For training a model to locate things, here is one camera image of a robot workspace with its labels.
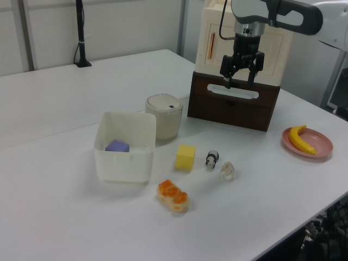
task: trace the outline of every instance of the panda figurine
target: panda figurine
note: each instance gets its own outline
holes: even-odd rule
[[[206,165],[208,165],[210,168],[214,168],[216,161],[219,159],[219,154],[216,150],[209,151],[207,158],[206,158]]]

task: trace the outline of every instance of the yellow banana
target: yellow banana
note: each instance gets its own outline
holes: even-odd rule
[[[306,152],[309,154],[314,154],[316,155],[315,149],[308,143],[306,143],[304,140],[301,139],[299,136],[299,132],[303,129],[305,129],[307,126],[302,125],[302,126],[294,126],[291,128],[290,133],[289,133],[289,139],[291,143],[300,151]]]

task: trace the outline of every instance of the black stand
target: black stand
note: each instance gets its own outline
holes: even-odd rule
[[[92,66],[89,61],[86,60],[85,52],[85,36],[83,33],[83,23],[84,17],[82,12],[82,0],[76,0],[76,13],[77,13],[77,29],[78,29],[78,42],[80,49],[80,61],[75,63],[77,67],[89,67]]]

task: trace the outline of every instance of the yellow cube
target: yellow cube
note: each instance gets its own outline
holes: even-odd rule
[[[192,170],[194,164],[196,147],[188,145],[179,145],[178,152],[176,153],[175,168]]]

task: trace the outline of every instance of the orange toy food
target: orange toy food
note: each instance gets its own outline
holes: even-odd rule
[[[171,210],[175,212],[182,212],[187,210],[190,203],[187,194],[185,192],[182,192],[169,179],[158,184],[157,196]]]

